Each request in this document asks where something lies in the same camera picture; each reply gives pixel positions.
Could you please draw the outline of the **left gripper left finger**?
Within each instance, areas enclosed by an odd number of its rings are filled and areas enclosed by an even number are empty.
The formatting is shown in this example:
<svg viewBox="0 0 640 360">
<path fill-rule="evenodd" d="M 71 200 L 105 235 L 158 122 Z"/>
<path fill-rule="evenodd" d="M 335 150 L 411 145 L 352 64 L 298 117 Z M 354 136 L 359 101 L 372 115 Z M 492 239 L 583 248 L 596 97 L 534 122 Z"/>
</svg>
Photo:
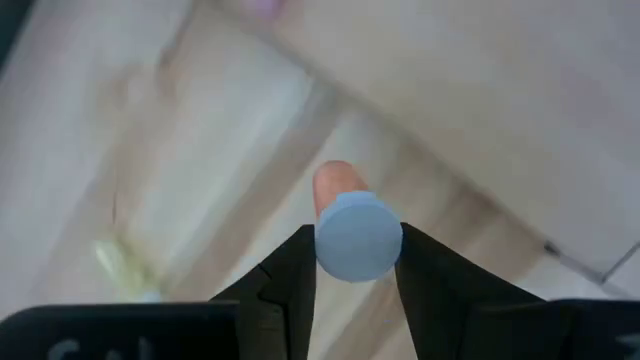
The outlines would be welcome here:
<svg viewBox="0 0 640 360">
<path fill-rule="evenodd" d="M 316 268 L 314 227 L 303 225 L 211 299 L 235 305 L 239 360 L 307 360 Z"/>
</svg>

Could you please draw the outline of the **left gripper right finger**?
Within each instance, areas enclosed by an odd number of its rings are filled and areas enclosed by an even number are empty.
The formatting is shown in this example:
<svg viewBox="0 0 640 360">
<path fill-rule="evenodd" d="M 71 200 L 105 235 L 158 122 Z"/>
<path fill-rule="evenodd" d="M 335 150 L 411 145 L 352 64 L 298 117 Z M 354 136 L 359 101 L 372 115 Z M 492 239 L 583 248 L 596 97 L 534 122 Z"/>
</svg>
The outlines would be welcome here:
<svg viewBox="0 0 640 360">
<path fill-rule="evenodd" d="M 418 360 L 457 360 L 469 310 L 541 299 L 403 222 L 395 278 Z"/>
</svg>

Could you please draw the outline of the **orange pill vial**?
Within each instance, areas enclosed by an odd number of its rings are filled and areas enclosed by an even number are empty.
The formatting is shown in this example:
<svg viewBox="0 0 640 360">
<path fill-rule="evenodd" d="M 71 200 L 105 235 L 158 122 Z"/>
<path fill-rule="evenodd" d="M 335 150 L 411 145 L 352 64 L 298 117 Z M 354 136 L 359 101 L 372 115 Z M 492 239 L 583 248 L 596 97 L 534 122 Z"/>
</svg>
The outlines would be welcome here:
<svg viewBox="0 0 640 360">
<path fill-rule="evenodd" d="M 314 244 L 321 267 L 357 283 L 388 273 L 400 257 L 403 230 L 393 210 L 372 192 L 355 167 L 332 160 L 312 179 Z"/>
</svg>

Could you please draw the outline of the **yellow-green pill vial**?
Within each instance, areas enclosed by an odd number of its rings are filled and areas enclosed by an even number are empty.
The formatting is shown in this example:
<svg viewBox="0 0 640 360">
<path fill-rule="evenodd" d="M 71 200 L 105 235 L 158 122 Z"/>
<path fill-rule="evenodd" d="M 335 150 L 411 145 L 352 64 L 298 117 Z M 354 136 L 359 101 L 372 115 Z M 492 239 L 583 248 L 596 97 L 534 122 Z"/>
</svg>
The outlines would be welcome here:
<svg viewBox="0 0 640 360">
<path fill-rule="evenodd" d="M 161 285 L 150 267 L 119 238 L 100 240 L 95 255 L 120 295 L 130 302 L 158 303 Z"/>
</svg>

